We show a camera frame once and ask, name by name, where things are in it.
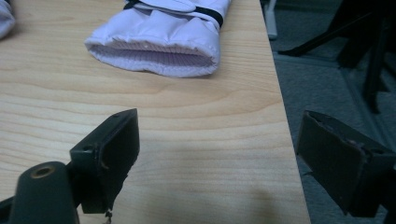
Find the glove cuff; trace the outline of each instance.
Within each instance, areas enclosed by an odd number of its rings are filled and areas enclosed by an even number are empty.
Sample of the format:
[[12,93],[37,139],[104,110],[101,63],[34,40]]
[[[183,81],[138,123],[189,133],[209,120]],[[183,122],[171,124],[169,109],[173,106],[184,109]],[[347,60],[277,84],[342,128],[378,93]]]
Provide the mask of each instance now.
[[210,21],[159,10],[123,10],[85,45],[103,63],[168,77],[208,75],[219,67],[219,33]]

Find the wood grain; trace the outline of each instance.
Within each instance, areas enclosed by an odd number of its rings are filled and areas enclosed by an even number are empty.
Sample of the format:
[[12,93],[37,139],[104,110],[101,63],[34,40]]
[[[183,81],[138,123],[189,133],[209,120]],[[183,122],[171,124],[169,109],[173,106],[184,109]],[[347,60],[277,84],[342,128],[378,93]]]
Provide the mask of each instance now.
[[122,1],[13,7],[17,26],[0,41],[0,200],[23,171],[68,162],[109,115],[137,108],[141,153],[114,223],[309,223],[258,0],[233,0],[219,71],[186,79],[120,70],[87,52],[84,39]]

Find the floor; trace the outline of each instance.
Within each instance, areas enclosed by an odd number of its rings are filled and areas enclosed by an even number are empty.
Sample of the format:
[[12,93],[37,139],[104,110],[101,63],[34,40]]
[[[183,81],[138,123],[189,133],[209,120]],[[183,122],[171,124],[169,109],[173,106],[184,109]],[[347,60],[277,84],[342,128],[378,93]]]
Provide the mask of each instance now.
[[[325,32],[341,0],[279,0],[276,4],[277,39],[271,40],[276,71],[288,116],[291,137],[296,146],[304,110],[313,110],[340,119],[386,147],[396,150],[396,78],[383,71],[389,92],[377,97],[379,115],[374,115],[361,98],[368,55],[355,69],[339,68],[335,58],[346,40],[337,37],[302,57],[277,54],[292,49]],[[396,56],[387,54],[390,64]],[[326,190],[310,175],[297,158],[309,215],[313,224],[383,223],[387,211],[380,207],[375,218],[345,216]]]

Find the white fabric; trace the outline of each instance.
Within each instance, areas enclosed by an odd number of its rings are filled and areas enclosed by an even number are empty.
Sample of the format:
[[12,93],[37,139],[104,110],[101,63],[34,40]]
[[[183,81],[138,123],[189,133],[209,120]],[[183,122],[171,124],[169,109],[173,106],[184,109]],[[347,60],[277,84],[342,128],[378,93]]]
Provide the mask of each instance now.
[[8,34],[14,27],[15,19],[11,14],[11,6],[4,0],[0,0],[0,38]]
[[214,9],[225,18],[231,0],[162,0],[154,6],[157,1],[161,0],[143,0],[144,4],[113,16],[86,39],[88,51],[103,63],[168,77],[215,72],[220,60],[219,25],[190,12],[189,3]]

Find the white glove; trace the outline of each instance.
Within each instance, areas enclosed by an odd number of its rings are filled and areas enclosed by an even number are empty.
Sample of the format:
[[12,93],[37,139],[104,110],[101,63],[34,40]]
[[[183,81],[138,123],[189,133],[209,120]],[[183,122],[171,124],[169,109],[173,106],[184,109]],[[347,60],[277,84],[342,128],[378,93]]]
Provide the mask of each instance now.
[[11,14],[11,6],[5,0],[0,0],[0,38],[8,34],[14,27],[15,19]]
[[231,0],[131,0],[85,46],[99,61],[168,77],[212,74]]

